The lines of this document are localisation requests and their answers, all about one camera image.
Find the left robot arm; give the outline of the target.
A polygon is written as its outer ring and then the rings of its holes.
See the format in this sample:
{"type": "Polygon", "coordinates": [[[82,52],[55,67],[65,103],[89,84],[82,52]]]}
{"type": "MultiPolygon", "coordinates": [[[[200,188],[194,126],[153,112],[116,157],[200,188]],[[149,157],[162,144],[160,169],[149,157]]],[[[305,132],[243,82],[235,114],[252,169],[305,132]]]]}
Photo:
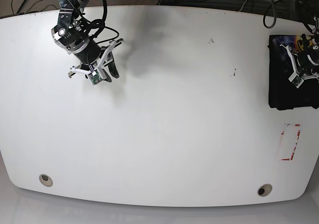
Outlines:
{"type": "Polygon", "coordinates": [[[310,36],[302,34],[295,41],[296,48],[281,44],[291,62],[292,73],[289,81],[297,88],[305,80],[319,79],[319,10],[312,8],[306,0],[297,0],[296,8],[305,15],[310,14],[315,22],[311,28],[306,21],[303,21],[305,28],[311,33],[310,36]]]}

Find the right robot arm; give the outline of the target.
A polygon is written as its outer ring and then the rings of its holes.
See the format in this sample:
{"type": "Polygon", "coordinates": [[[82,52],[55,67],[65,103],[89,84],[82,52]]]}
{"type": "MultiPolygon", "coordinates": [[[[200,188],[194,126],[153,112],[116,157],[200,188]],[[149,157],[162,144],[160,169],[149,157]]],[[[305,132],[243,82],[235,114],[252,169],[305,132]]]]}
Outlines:
{"type": "Polygon", "coordinates": [[[102,0],[103,14],[100,19],[88,20],[84,8],[89,0],[59,0],[57,25],[51,30],[56,45],[74,55],[79,61],[68,72],[69,78],[83,74],[92,85],[119,78],[113,50],[123,43],[119,32],[106,26],[107,0],[102,0]]]}

